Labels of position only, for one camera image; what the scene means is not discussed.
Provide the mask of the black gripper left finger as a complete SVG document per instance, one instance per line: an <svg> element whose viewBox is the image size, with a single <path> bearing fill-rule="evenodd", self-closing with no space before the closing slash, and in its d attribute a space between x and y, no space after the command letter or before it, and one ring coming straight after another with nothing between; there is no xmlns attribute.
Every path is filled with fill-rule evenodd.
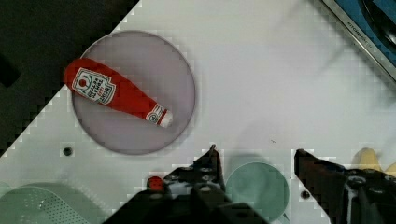
<svg viewBox="0 0 396 224"><path fill-rule="evenodd" d="M225 190L220 155L215 144L191 165L177 167L163 179L164 190L173 198L190 195L197 184L215 185Z"/></svg>

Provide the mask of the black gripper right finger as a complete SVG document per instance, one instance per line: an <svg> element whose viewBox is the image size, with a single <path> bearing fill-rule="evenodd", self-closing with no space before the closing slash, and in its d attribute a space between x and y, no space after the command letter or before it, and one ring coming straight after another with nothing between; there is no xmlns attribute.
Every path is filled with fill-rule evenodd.
<svg viewBox="0 0 396 224"><path fill-rule="evenodd" d="M332 224L395 224L393 176L374 169L347 169L304 149L294 155L294 173Z"/></svg>

